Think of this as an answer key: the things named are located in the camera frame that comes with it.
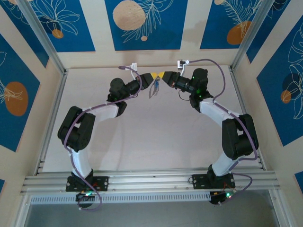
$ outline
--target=vent grille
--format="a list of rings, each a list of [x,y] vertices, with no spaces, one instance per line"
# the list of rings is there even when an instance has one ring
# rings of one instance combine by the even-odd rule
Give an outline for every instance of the vent grille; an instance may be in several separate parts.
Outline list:
[[[33,196],[31,204],[75,204],[75,194]],[[177,201],[210,201],[210,192],[174,192],[174,193],[136,193],[136,194],[102,194],[103,203],[133,203],[133,202],[177,202]],[[99,197],[93,197],[86,202],[96,203]]]

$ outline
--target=cable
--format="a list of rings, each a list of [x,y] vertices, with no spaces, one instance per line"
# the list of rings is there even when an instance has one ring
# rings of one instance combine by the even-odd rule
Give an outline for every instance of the cable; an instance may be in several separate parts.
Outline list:
[[[179,90],[179,92],[178,92],[179,98],[182,99],[182,100],[184,100],[184,101],[189,101],[189,99],[183,99],[183,98],[181,98],[180,91],[181,91],[181,90]]]
[[[211,60],[211,59],[208,59],[208,58],[199,59],[199,60],[194,60],[194,61],[189,61],[189,63],[195,63],[195,62],[199,62],[199,61],[210,61],[210,62],[212,62],[213,64],[215,64],[215,65],[219,68],[220,72],[222,73],[222,77],[223,77],[223,89],[222,89],[222,91],[221,91],[219,94],[217,94],[217,95],[213,98],[213,102],[214,102],[214,101],[216,100],[216,98],[219,97],[219,96],[221,96],[221,95],[223,94],[223,92],[225,91],[226,81],[225,81],[224,72],[223,72],[221,66],[220,66],[218,63],[216,63],[214,60]]]
[[[95,189],[87,180],[85,180],[85,178],[84,178],[84,177],[80,174],[80,172],[77,170],[77,168],[76,168],[76,166],[75,166],[75,163],[74,163],[74,160],[73,160],[72,150],[71,150],[70,148],[67,147],[67,140],[68,140],[68,138],[69,138],[69,136],[70,136],[70,134],[71,134],[71,131],[72,131],[73,127],[75,126],[75,124],[77,123],[77,121],[78,121],[85,113],[87,113],[87,112],[89,112],[89,111],[91,111],[91,110],[95,110],[95,109],[102,108],[102,107],[104,107],[104,106],[106,106],[106,105],[114,105],[114,104],[116,104],[116,103],[120,103],[120,102],[126,101],[126,100],[128,100],[128,99],[131,99],[131,98],[133,98],[133,97],[136,97],[136,95],[138,95],[138,93],[141,91],[141,89],[142,89],[142,79],[141,79],[140,74],[139,74],[137,71],[135,71],[135,70],[133,70],[132,68],[127,67],[127,66],[119,66],[118,68],[119,68],[120,70],[128,69],[128,70],[131,70],[132,72],[134,72],[135,74],[137,74],[137,76],[138,76],[138,78],[139,78],[139,80],[140,80],[140,87],[139,87],[138,91],[137,91],[134,95],[129,96],[129,97],[125,98],[125,99],[118,100],[118,101],[115,101],[115,102],[112,102],[112,103],[100,104],[100,105],[94,106],[94,107],[92,107],[92,108],[90,108],[90,109],[83,110],[82,113],[80,113],[80,114],[78,115],[78,117],[76,117],[76,119],[74,120],[74,122],[71,124],[71,127],[69,128],[69,130],[68,130],[68,132],[67,132],[67,134],[66,134],[66,137],[65,137],[65,139],[64,139],[64,147],[65,147],[65,149],[67,149],[67,151],[68,151],[69,154],[70,154],[71,165],[72,165],[73,169],[74,169],[75,172],[77,173],[78,177],[79,177],[79,178],[80,178],[88,187],[90,187],[90,188],[97,194],[97,196],[98,196],[99,199],[100,199],[99,205],[98,205],[96,208],[93,208],[93,209],[84,209],[84,208],[82,208],[82,207],[80,206],[80,200],[79,200],[78,203],[77,203],[77,205],[78,205],[78,207],[79,207],[80,210],[85,210],[85,211],[96,211],[96,210],[100,209],[100,208],[101,208],[101,204],[102,204],[102,197],[100,196],[99,192],[98,192],[98,191],[97,191],[97,190],[96,190],[96,189]]]
[[[194,184],[194,182],[193,182],[193,177],[191,176],[191,177],[188,179],[187,182],[190,183],[190,184]]]
[[[157,96],[157,94],[159,92],[159,80],[160,80],[160,77],[157,76],[154,83],[151,85],[150,91],[148,93],[148,98],[151,98],[153,96]]]
[[[220,70],[220,72],[221,72],[221,74],[222,74],[222,78],[223,78],[223,89],[222,89],[222,91],[221,91],[219,94],[217,94],[217,95],[213,98],[213,103],[214,103],[217,107],[221,108],[222,110],[224,110],[225,112],[227,112],[228,114],[230,114],[233,118],[235,118],[235,119],[239,122],[239,124],[240,124],[241,127],[243,128],[245,134],[247,135],[247,137],[248,137],[248,139],[249,139],[249,141],[250,141],[251,147],[252,147],[253,152],[254,152],[254,155],[255,155],[254,158],[247,158],[247,157],[240,158],[239,160],[237,160],[237,162],[235,162],[235,163],[230,167],[229,171],[231,171],[233,168],[235,168],[235,166],[239,163],[239,161],[243,161],[243,160],[254,161],[254,160],[257,160],[257,159],[258,159],[258,154],[257,154],[256,146],[255,146],[255,144],[254,144],[254,142],[253,142],[253,140],[252,140],[252,137],[251,137],[250,133],[248,132],[248,130],[247,130],[247,128],[245,127],[245,125],[243,124],[243,122],[242,122],[236,115],[234,115],[233,113],[230,113],[229,110],[227,110],[226,108],[224,108],[223,106],[221,106],[220,104],[218,104],[217,102],[215,102],[216,98],[220,97],[220,96],[224,93],[225,88],[226,88],[225,75],[224,75],[224,72],[223,72],[221,66],[220,66],[218,63],[216,63],[214,60],[211,60],[211,59],[199,59],[199,60],[189,61],[189,63],[195,63],[195,62],[199,62],[199,61],[210,61],[210,62],[214,63],[214,64],[219,68],[219,70]]]
[[[223,72],[221,66],[220,66],[218,63],[216,63],[215,61],[211,60],[211,59],[199,59],[199,60],[195,60],[195,61],[189,61],[189,63],[195,63],[195,62],[199,62],[199,61],[210,61],[210,62],[214,63],[214,64],[219,68],[219,70],[220,70],[220,72],[221,72],[221,74],[222,74],[222,78],[223,78],[223,89],[222,89],[222,91],[221,91],[219,94],[217,94],[217,95],[213,98],[213,103],[214,103],[217,107],[219,107],[219,108],[221,108],[222,110],[224,110],[225,112],[227,112],[230,116],[232,116],[233,118],[235,118],[235,119],[239,122],[239,124],[240,124],[241,127],[243,128],[245,134],[247,135],[247,137],[248,137],[248,139],[249,139],[249,141],[250,141],[251,147],[252,147],[253,152],[254,152],[254,155],[255,155],[254,158],[247,158],[247,157],[240,158],[239,160],[237,160],[237,162],[235,162],[235,163],[230,167],[229,171],[231,171],[232,169],[234,169],[234,168],[236,167],[236,165],[239,163],[239,161],[242,161],[242,160],[250,160],[250,161],[257,160],[257,159],[258,159],[258,154],[257,154],[256,146],[255,146],[255,144],[254,144],[254,142],[253,142],[253,140],[252,140],[252,137],[251,137],[250,133],[248,132],[248,130],[247,130],[247,128],[245,127],[245,125],[243,124],[243,122],[242,122],[236,115],[234,115],[233,113],[230,113],[229,110],[227,110],[226,108],[224,108],[223,106],[221,106],[220,104],[218,104],[217,102],[215,102],[216,98],[220,97],[220,96],[224,93],[225,88],[226,88],[225,75],[224,75],[224,72]],[[233,175],[245,176],[245,177],[248,177],[248,178],[250,179],[250,183],[249,183],[245,188],[243,188],[241,191],[235,193],[235,195],[244,192],[248,187],[251,186],[251,184],[252,184],[252,178],[251,178],[250,176],[245,175],[245,174],[236,174],[236,173],[232,173],[232,174],[233,174]],[[220,205],[221,205],[221,204],[224,204],[224,203],[226,203],[226,202],[228,202],[229,200],[230,200],[230,199],[228,199],[228,200],[226,200],[226,201],[220,203]]]
[[[251,186],[251,184],[252,184],[252,177],[251,177],[251,176],[248,176],[248,175],[246,175],[246,174],[237,174],[237,173],[232,173],[232,174],[238,175],[238,176],[247,177],[247,178],[250,179],[250,182],[249,182],[248,185],[246,185],[245,188],[243,188],[241,191],[237,191],[231,198],[226,199],[225,201],[220,202],[219,204],[216,204],[216,205],[220,205],[220,206],[221,206],[222,204],[227,203],[227,202],[230,201],[232,198],[234,198],[235,196],[238,196],[239,194],[243,193],[246,189],[248,189],[248,188]]]

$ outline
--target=robotic arm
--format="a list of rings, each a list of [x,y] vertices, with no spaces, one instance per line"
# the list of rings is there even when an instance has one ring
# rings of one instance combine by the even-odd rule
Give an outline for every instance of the robotic arm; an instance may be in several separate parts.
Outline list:
[[[161,72],[146,73],[141,75],[142,90],[146,89],[156,77],[160,77],[168,86],[180,89],[182,92],[190,93],[189,100],[191,106],[198,112],[209,116],[222,128],[222,148],[223,153],[219,159],[209,166],[206,175],[206,185],[203,189],[223,188],[227,180],[233,179],[230,173],[231,168],[235,163],[248,156],[253,152],[250,141],[244,133],[241,125],[231,116],[238,117],[253,139],[253,143],[258,148],[258,139],[255,132],[252,117],[249,114],[239,115],[238,113],[229,111],[225,108],[220,108],[216,101],[213,101],[213,96],[207,91],[207,70],[196,69],[191,79],[181,76],[179,72]],[[112,103],[117,100],[122,100],[130,95],[136,94],[140,88],[139,78],[125,84],[120,78],[113,79],[110,83],[109,95],[107,101]],[[93,177],[93,170],[88,161],[86,150],[83,150],[89,143],[92,134],[93,126],[100,121],[115,118],[123,114],[126,109],[126,102],[107,105],[105,107],[92,110],[90,113],[85,113],[77,122],[79,126],[75,126],[67,140],[67,145],[72,149],[72,158],[74,164],[81,174],[91,185],[98,185],[98,178]],[[77,116],[82,112],[80,108],[73,106],[67,113],[59,131],[58,137],[64,143],[67,131]],[[73,170],[68,178],[68,183],[72,187],[67,187],[66,191],[89,191],[88,186],[81,180],[78,174]]]

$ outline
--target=black mounting plate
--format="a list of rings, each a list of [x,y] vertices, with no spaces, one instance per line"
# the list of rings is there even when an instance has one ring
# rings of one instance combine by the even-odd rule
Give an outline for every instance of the black mounting plate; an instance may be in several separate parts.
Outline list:
[[[94,176],[91,185],[98,192],[107,192],[108,188],[108,176]],[[79,182],[75,181],[72,176],[67,178],[67,184],[65,188],[66,192],[82,192],[82,191],[91,191],[91,188],[87,185],[82,185]]]
[[[214,185],[211,184],[207,174],[194,174],[192,175],[193,178],[193,186],[194,189],[223,189],[224,183],[227,183],[231,188],[235,188],[235,181],[232,174],[228,174],[224,176],[224,179],[220,179]]]

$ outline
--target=white platform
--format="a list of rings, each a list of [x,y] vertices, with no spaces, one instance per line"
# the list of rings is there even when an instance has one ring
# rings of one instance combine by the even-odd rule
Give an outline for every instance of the white platform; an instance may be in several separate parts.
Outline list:
[[[185,77],[191,78],[196,66],[186,67]],[[216,66],[208,69],[208,90],[214,96],[223,86]],[[139,73],[176,71],[176,67],[144,67]],[[223,66],[226,91],[218,102],[242,113],[229,69]],[[129,71],[118,68],[73,69],[68,73],[52,137],[46,154],[44,172],[71,171],[70,159],[57,132],[69,108],[87,108],[104,103],[109,84],[119,77],[128,83]],[[123,115],[101,122],[94,128],[87,146],[94,170],[143,170],[208,167],[223,152],[221,128],[207,116],[182,101],[178,91],[160,81],[157,96],[148,98],[149,88],[137,98],[127,101]],[[258,161],[242,162],[239,166],[258,166]]]

